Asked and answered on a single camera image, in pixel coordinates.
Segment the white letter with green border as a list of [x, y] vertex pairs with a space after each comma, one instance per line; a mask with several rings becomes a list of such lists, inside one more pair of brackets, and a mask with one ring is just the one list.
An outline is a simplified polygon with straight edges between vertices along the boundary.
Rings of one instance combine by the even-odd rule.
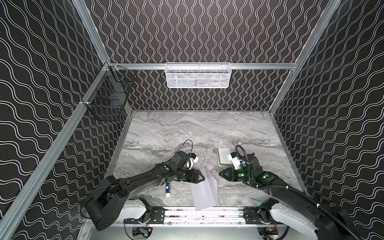
[[221, 167], [233, 166], [230, 149], [218, 148], [217, 155], [218, 155], [219, 166]]

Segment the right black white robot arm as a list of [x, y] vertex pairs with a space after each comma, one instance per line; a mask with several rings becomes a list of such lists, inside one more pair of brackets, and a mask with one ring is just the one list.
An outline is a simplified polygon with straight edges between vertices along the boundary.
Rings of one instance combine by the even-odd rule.
[[282, 223], [312, 240], [359, 240], [361, 237], [348, 213], [340, 207], [328, 207], [290, 186], [278, 175], [263, 170], [254, 154], [225, 154], [231, 166], [219, 173], [229, 182], [242, 182], [269, 198], [257, 211], [245, 212], [245, 219], [264, 224]]

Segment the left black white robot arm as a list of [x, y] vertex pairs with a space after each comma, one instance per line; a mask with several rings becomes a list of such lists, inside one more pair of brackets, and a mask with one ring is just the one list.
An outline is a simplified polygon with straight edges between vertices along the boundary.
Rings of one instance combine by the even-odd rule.
[[84, 203], [96, 230], [103, 231], [116, 222], [125, 202], [138, 193], [171, 181], [192, 184], [203, 182], [205, 177], [200, 170], [185, 167], [190, 157], [195, 156], [178, 151], [168, 161], [139, 175], [120, 179], [106, 177]]

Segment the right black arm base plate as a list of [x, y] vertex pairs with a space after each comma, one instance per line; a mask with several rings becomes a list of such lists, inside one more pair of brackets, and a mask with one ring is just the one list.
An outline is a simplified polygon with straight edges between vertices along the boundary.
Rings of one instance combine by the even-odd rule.
[[264, 207], [245, 207], [243, 209], [243, 218], [246, 221], [246, 225], [282, 225], [273, 219], [272, 208]]

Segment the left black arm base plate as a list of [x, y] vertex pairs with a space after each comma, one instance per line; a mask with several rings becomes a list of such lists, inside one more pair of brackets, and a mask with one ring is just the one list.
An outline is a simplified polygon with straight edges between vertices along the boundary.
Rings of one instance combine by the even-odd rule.
[[143, 216], [138, 219], [125, 219], [124, 224], [130, 225], [162, 225], [164, 223], [166, 209], [162, 207], [152, 207], [146, 210]]

